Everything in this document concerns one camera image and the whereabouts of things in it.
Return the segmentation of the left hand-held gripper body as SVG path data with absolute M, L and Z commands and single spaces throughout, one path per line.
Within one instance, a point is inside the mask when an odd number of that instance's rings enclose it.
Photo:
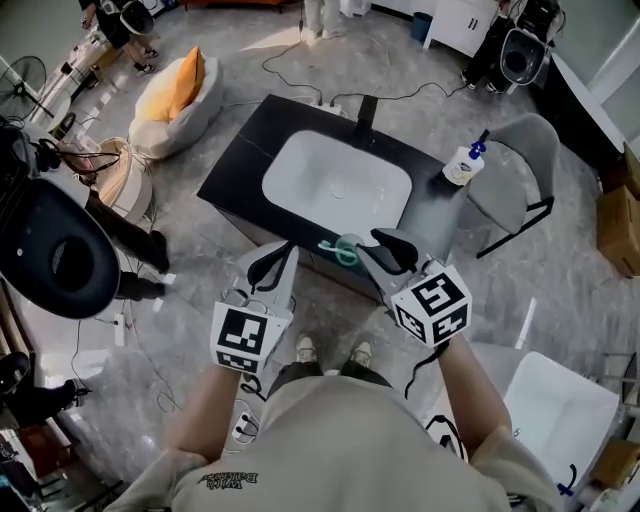
M 244 374 L 260 374 L 293 319 L 291 291 L 231 288 L 214 305 L 210 333 L 213 362 Z

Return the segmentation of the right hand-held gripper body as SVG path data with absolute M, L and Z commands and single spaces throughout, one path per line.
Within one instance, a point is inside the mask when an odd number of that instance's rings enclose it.
M 472 295 L 453 265 L 432 261 L 427 273 L 391 296 L 396 324 L 428 347 L 460 334 L 471 323 Z

